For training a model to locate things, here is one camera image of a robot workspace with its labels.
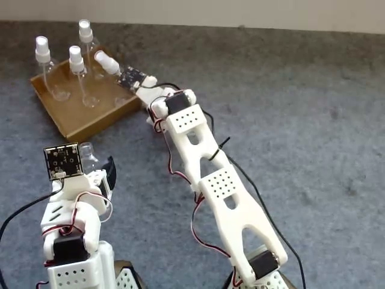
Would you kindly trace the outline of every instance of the white wall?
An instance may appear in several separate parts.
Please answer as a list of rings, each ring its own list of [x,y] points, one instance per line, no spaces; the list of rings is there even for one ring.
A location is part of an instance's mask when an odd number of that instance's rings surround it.
[[[2,20],[385,33],[385,0],[0,0]]]

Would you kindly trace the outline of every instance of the black cable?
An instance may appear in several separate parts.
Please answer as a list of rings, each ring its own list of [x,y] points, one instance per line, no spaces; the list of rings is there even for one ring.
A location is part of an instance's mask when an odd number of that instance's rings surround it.
[[[9,223],[10,221],[11,221],[13,218],[15,218],[18,214],[24,212],[26,209],[28,209],[28,208],[32,207],[33,205],[35,205],[35,204],[37,204],[37,203],[39,203],[39,202],[41,202],[41,201],[43,201],[43,200],[46,200],[46,199],[52,197],[53,195],[59,193],[59,192],[63,189],[63,187],[64,187],[64,179],[61,179],[60,182],[61,182],[61,187],[60,187],[59,190],[53,191],[52,193],[47,194],[46,196],[42,196],[42,197],[40,197],[40,198],[34,200],[33,202],[30,202],[29,204],[26,204],[25,206],[22,206],[22,207],[21,207],[20,209],[18,209],[16,212],[14,212],[12,215],[10,215],[10,216],[5,220],[5,222],[1,225],[1,229],[0,229],[0,242],[1,242],[2,235],[3,235],[4,231],[5,231],[5,228],[7,227],[8,223]],[[8,289],[7,284],[5,284],[5,280],[4,280],[4,277],[3,277],[3,275],[2,275],[1,269],[0,269],[0,284],[1,284],[1,286],[2,286],[2,289]]]
[[[303,271],[303,266],[302,266],[302,261],[301,261],[300,256],[297,254],[297,252],[294,250],[294,248],[290,245],[289,241],[287,241],[285,236],[281,233],[281,231],[278,229],[277,225],[274,223],[273,218],[271,217],[271,215],[270,215],[270,213],[269,213],[269,211],[268,211],[268,209],[267,209],[267,207],[265,205],[265,202],[263,201],[262,196],[259,193],[259,190],[258,190],[256,184],[246,174],[244,169],[242,169],[242,167],[229,154],[226,154],[226,155],[227,155],[227,158],[232,162],[232,164],[238,168],[238,170],[245,176],[245,178],[248,180],[248,182],[253,186],[255,192],[257,193],[257,196],[258,196],[258,199],[260,201],[260,204],[262,205],[262,208],[265,210],[265,214],[266,214],[267,218],[270,220],[270,223],[272,224],[272,226],[277,231],[277,233],[279,234],[281,239],[286,243],[286,245],[288,245],[288,247],[290,248],[291,252],[293,252],[294,256],[296,257],[296,259],[298,261],[298,264],[300,265],[300,271],[301,271],[301,277],[302,277],[302,286],[303,286],[304,289],[306,289],[305,274],[304,274],[304,271]]]
[[[214,117],[205,110],[202,110],[202,112],[211,119],[211,133],[215,136]]]
[[[155,84],[154,86],[141,86],[141,87],[143,87],[144,89],[154,89],[160,86],[171,86],[171,87],[174,87],[176,90],[180,90],[180,87],[178,85],[173,84],[171,82],[162,82],[162,83]]]

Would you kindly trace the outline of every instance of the white plastic bracket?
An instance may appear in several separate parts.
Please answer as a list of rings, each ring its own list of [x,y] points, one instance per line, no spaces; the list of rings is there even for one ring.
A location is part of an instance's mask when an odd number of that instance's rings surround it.
[[[112,289],[115,288],[114,252],[107,242],[82,262],[48,267],[51,289]]]
[[[240,280],[241,278],[236,276],[235,283],[237,284]],[[260,278],[255,286],[249,287],[241,284],[238,287],[233,287],[232,282],[230,282],[227,289],[289,289],[289,287],[285,284],[281,274],[278,271],[275,271],[263,278]]]
[[[288,256],[270,225],[263,209],[247,192],[234,167],[230,164],[204,177],[199,187],[212,208],[220,236],[232,265],[236,266],[246,284],[255,282],[255,275],[244,253],[242,230],[251,229],[275,254],[279,264]],[[235,208],[229,208],[225,199],[232,197]]]
[[[76,205],[75,226],[84,231],[84,247],[88,253],[94,253],[98,249],[100,236],[100,219],[95,208],[85,202]],[[40,226],[42,231],[55,225],[70,225],[75,203],[70,200],[61,200],[48,203]],[[54,241],[58,237],[57,231],[47,233],[44,240],[44,254],[47,260],[54,258]]]
[[[242,230],[250,228],[275,254],[279,266],[288,256],[260,205],[250,196],[226,154],[219,150],[212,162],[218,170],[201,177],[200,160],[210,159],[218,150],[205,115],[199,104],[192,105],[166,118],[167,129],[185,164],[185,172],[191,181],[191,189],[202,192],[214,212],[222,242],[231,255],[230,262],[245,285],[255,286],[256,277],[243,250]],[[187,136],[193,131],[198,144],[192,144]],[[225,198],[233,197],[236,208],[228,208]]]
[[[117,289],[139,289],[137,282],[129,268],[123,268],[116,278]]]

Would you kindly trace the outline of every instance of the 3d printed arm segment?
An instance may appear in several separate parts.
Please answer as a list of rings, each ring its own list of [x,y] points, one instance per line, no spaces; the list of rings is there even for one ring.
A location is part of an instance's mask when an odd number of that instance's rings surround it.
[[[220,237],[230,253],[230,262],[237,268],[243,282],[255,286],[256,281],[277,270],[288,259],[288,256],[273,230],[267,216],[259,204],[250,196],[243,186],[236,170],[229,163],[226,154],[219,150],[212,162],[217,171],[202,178],[200,161],[210,159],[218,150],[218,144],[209,129],[205,115],[191,90],[185,91],[190,106],[169,115],[165,99],[156,100],[150,108],[158,117],[165,119],[165,128],[169,131],[177,150],[185,164],[185,173],[191,181],[193,191],[202,192],[208,200],[219,229]],[[199,140],[192,144],[187,136],[194,132]],[[225,198],[232,197],[236,207],[230,209]],[[242,230],[250,228],[266,244],[276,266],[267,272],[256,272],[258,266],[250,264],[242,242]]]

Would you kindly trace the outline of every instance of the hole pattern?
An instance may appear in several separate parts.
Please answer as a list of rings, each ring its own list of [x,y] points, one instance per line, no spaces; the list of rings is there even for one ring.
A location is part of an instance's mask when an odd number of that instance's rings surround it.
[[[56,276],[59,280],[58,286],[63,288],[73,288],[73,284],[78,284],[78,283],[87,281],[87,278],[85,278],[84,275],[85,275],[84,269],[81,269],[80,272],[73,270],[72,272],[65,271],[65,272],[57,273]]]
[[[206,118],[203,115],[199,106],[193,105],[176,114],[168,117],[168,121],[175,127],[177,133],[186,132],[197,125],[206,123]]]
[[[205,182],[208,193],[214,194],[218,199],[225,199],[237,192],[237,185],[232,176],[232,171],[226,168],[204,177],[202,181]]]
[[[137,289],[135,278],[129,269],[123,269],[116,279],[117,289]]]

